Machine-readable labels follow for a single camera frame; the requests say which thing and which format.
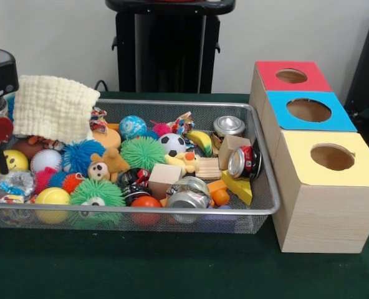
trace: white cloth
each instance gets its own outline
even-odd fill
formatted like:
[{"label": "white cloth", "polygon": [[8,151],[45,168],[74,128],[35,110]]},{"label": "white cloth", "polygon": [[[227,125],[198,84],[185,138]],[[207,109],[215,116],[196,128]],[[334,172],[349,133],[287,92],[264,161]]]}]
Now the white cloth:
[{"label": "white cloth", "polygon": [[66,144],[92,139],[89,120],[100,93],[73,80],[23,75],[14,100],[14,134]]}]

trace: black and white ball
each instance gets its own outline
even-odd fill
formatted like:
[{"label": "black and white ball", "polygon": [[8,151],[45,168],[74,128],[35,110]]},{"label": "black and white ball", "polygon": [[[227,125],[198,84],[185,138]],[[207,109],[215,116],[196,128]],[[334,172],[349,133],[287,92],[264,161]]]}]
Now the black and white ball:
[{"label": "black and white ball", "polygon": [[186,151],[186,143],[178,134],[168,133],[162,135],[158,141],[163,145],[165,153],[171,157]]}]

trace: metal mesh tray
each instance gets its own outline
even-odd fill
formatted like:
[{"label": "metal mesh tray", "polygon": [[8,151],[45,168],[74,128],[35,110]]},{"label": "metal mesh tray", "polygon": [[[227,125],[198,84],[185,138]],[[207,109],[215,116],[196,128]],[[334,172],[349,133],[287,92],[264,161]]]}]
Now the metal mesh tray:
[{"label": "metal mesh tray", "polygon": [[[272,170],[269,154],[266,149],[261,125],[255,109],[245,104],[235,103],[193,103],[193,102],[156,102],[131,100],[99,100],[97,106],[108,112],[107,121],[118,123],[127,115],[138,115],[147,124],[150,120],[169,122],[179,115],[192,112],[196,129],[205,132],[213,131],[215,118],[233,115],[246,124],[244,137],[257,146],[262,153],[261,175],[253,180],[252,203],[245,205],[236,195],[230,192],[231,210],[220,209],[147,209],[137,207],[97,207],[97,206],[57,206],[34,204],[0,204],[0,227],[20,227],[33,229],[97,229],[97,230],[149,230],[176,232],[226,232],[237,234],[255,234],[267,216],[275,213],[280,206],[280,197],[276,179]],[[67,220],[59,224],[41,222],[37,213],[48,210],[49,213],[68,215]],[[116,213],[118,222],[88,221],[80,215],[92,213]],[[159,217],[157,224],[143,227],[132,219],[139,217]],[[77,222],[70,221],[79,216]],[[187,223],[178,223],[174,219],[187,219]]]}]

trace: brown teddy bear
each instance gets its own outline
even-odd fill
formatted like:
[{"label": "brown teddy bear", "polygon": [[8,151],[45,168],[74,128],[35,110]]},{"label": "brown teddy bear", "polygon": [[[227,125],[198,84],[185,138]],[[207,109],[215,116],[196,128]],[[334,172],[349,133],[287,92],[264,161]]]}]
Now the brown teddy bear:
[{"label": "brown teddy bear", "polygon": [[130,169],[129,164],[120,156],[116,148],[108,148],[102,157],[98,154],[90,156],[92,164],[87,171],[89,178],[101,181],[106,179],[115,183],[118,173],[127,172]]}]

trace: black stand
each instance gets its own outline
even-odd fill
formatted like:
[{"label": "black stand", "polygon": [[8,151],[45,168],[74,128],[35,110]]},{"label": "black stand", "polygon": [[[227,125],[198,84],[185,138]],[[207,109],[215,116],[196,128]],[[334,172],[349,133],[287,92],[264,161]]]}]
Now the black stand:
[{"label": "black stand", "polygon": [[105,0],[117,11],[120,91],[211,93],[219,14],[235,0]]}]

